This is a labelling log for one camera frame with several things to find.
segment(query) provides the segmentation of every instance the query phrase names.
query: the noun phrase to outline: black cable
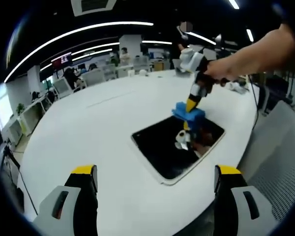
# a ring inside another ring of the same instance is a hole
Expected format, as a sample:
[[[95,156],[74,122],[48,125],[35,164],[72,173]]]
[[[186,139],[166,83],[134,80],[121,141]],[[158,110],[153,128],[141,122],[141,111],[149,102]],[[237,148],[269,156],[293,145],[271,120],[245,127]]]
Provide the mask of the black cable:
[[[25,187],[25,190],[26,190],[26,192],[28,193],[29,200],[30,200],[30,202],[31,202],[31,204],[32,204],[32,206],[33,206],[33,208],[34,208],[34,210],[35,210],[36,215],[38,215],[37,210],[36,210],[36,208],[35,208],[35,206],[34,206],[34,202],[33,202],[33,200],[32,200],[31,197],[30,197],[30,193],[29,193],[29,191],[28,191],[28,188],[27,188],[26,185],[25,185],[25,182],[24,182],[24,180],[23,180],[23,176],[22,176],[22,173],[21,173],[20,170],[19,170],[19,173],[20,173],[20,176],[21,176],[21,179],[22,179],[23,185],[24,185],[24,187]]]
[[[255,129],[255,126],[256,126],[256,124],[257,124],[258,118],[259,118],[259,112],[258,112],[258,104],[257,104],[256,95],[255,95],[254,85],[253,85],[253,83],[252,83],[252,81],[251,81],[250,75],[248,75],[248,78],[249,78],[249,81],[250,81],[250,83],[251,83],[251,88],[252,88],[252,92],[253,92],[253,94],[254,94],[255,103],[256,103],[256,108],[257,108],[257,118],[256,118],[256,121],[255,121],[254,127],[252,127],[252,130],[254,130],[254,129]]]
[[[11,165],[10,165],[9,161],[7,161],[6,163],[7,163],[7,165],[9,165],[10,179],[11,179],[11,182],[13,184],[13,178],[12,178],[12,172],[11,172]]]
[[[289,96],[292,96],[293,83],[294,83],[294,72],[292,72],[292,83],[291,83],[291,90],[290,90]]]

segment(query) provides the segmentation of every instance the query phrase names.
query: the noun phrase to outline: wall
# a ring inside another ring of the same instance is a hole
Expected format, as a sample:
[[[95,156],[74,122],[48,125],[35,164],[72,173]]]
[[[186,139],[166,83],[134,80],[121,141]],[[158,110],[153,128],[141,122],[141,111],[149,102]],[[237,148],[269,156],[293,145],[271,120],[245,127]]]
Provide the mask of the wall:
[[[40,66],[35,65],[31,69],[28,70],[28,84],[30,92],[41,92],[44,90],[41,82],[40,82]]]
[[[17,115],[16,108],[19,103],[24,104],[25,107],[31,104],[31,94],[27,76],[6,83],[6,90],[13,114]]]
[[[123,47],[128,49],[128,53],[131,58],[135,58],[136,55],[142,56],[141,43],[142,37],[139,34],[125,34],[119,39],[119,50],[121,54],[121,49]]]
[[[194,45],[194,44],[190,44],[189,45],[190,48],[192,48],[193,50],[195,50],[196,52],[200,51],[203,46],[202,45]],[[205,55],[205,57],[208,59],[208,60],[216,60],[216,52],[214,50],[211,50],[211,49],[207,49],[205,48],[203,50],[203,54]]]

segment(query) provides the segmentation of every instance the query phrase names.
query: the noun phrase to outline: ceiling light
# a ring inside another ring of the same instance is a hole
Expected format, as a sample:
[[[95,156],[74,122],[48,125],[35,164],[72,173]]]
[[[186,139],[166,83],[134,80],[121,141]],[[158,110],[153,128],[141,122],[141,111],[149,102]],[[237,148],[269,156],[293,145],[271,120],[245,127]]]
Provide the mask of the ceiling light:
[[[163,42],[163,41],[151,41],[151,40],[143,40],[143,43],[160,43],[160,44],[170,44],[172,45],[173,43],[171,42]]]
[[[94,54],[99,54],[99,53],[104,53],[104,52],[110,52],[110,51],[112,51],[112,50],[113,50],[112,48],[110,48],[110,49],[105,49],[105,50],[102,50],[102,51],[98,51],[98,52],[90,53],[89,55],[91,56],[91,55],[94,55]]]
[[[215,42],[220,43],[222,40],[222,35],[219,34],[216,38],[215,38]]]
[[[86,58],[86,57],[89,57],[89,56],[92,56],[94,54],[99,54],[99,53],[104,53],[104,52],[109,52],[109,51],[112,51],[113,49],[110,48],[110,49],[106,49],[106,50],[102,50],[102,51],[98,51],[98,52],[94,52],[94,53],[88,53],[88,54],[85,54],[83,56],[80,56],[80,57],[77,57],[77,58],[74,58],[72,59],[72,61],[76,61],[76,60],[79,60],[79,59],[82,59],[82,58]]]
[[[91,48],[86,48],[86,49],[83,49],[83,50],[80,50],[78,52],[75,52],[75,53],[72,53],[72,55],[76,55],[78,53],[82,53],[82,52],[85,52],[85,51],[89,51],[89,50],[92,50],[92,49],[95,49],[95,48],[101,48],[101,47],[106,47],[106,46],[113,46],[113,45],[119,45],[120,43],[107,43],[107,44],[103,44],[103,45],[99,45],[99,46],[95,46],[95,47],[91,47]]]
[[[75,60],[78,60],[78,59],[81,59],[81,58],[86,58],[88,56],[89,56],[89,54],[85,54],[83,56],[80,56],[80,57],[77,57],[77,58],[72,59],[72,61],[75,61]]]
[[[247,29],[246,31],[247,31],[247,34],[248,34],[248,37],[249,37],[250,42],[253,42],[254,41],[254,37],[252,36],[251,30],[250,29]]]
[[[238,10],[239,6],[235,0],[228,0],[234,9]]]
[[[48,65],[46,65],[45,67],[41,68],[40,71],[43,71],[44,69],[48,68],[48,67],[51,66],[51,65],[52,65],[51,63],[48,64]]]
[[[209,42],[209,43],[211,43],[211,44],[213,44],[213,45],[216,45],[216,43],[213,42],[212,40],[209,40],[209,39],[207,39],[207,38],[204,38],[203,36],[198,35],[198,34],[196,34],[196,33],[187,32],[187,34],[192,35],[192,36],[195,36],[195,37],[197,37],[197,38],[200,38],[200,39],[202,39],[202,40],[204,40],[204,41],[206,41],[206,42]]]
[[[89,29],[93,29],[93,28],[98,28],[98,27],[103,27],[103,26],[116,26],[116,25],[141,25],[141,26],[153,26],[153,23],[149,23],[149,22],[136,22],[136,21],[119,21],[119,22],[108,22],[108,23],[101,23],[101,24],[96,24],[96,25],[91,25],[91,26],[86,26],[86,27],[82,27],[79,29],[75,29],[72,30],[70,32],[64,33],[62,35],[59,35],[56,38],[53,38],[49,41],[47,41],[46,43],[40,45],[38,48],[36,48],[34,51],[32,51],[30,54],[28,54],[26,57],[24,57],[8,74],[8,76],[5,78],[4,82],[6,83],[7,80],[11,77],[11,75],[27,60],[29,59],[31,56],[33,56],[35,53],[37,53],[39,50],[41,50],[42,48],[46,47],[47,45],[63,38],[66,37],[68,35],[77,33],[77,32],[81,32],[84,30],[89,30]]]

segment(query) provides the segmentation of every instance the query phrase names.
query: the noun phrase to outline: blue sponge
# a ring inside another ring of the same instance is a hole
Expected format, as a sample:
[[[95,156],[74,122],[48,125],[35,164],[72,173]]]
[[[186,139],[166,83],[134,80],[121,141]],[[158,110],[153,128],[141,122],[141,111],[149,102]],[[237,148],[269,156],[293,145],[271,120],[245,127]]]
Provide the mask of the blue sponge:
[[[191,130],[198,130],[201,126],[201,121],[206,116],[206,113],[198,108],[193,109],[191,112],[186,112],[186,104],[184,102],[176,103],[176,108],[172,109],[173,115],[186,121]]]

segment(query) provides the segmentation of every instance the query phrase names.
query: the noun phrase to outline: computer monitor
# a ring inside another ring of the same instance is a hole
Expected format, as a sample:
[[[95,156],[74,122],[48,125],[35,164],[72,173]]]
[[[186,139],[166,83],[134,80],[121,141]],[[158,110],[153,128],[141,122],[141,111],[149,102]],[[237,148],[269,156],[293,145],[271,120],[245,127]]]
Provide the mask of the computer monitor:
[[[78,69],[86,69],[86,67],[85,67],[85,64],[83,63],[83,64],[80,64],[80,65],[78,65]]]

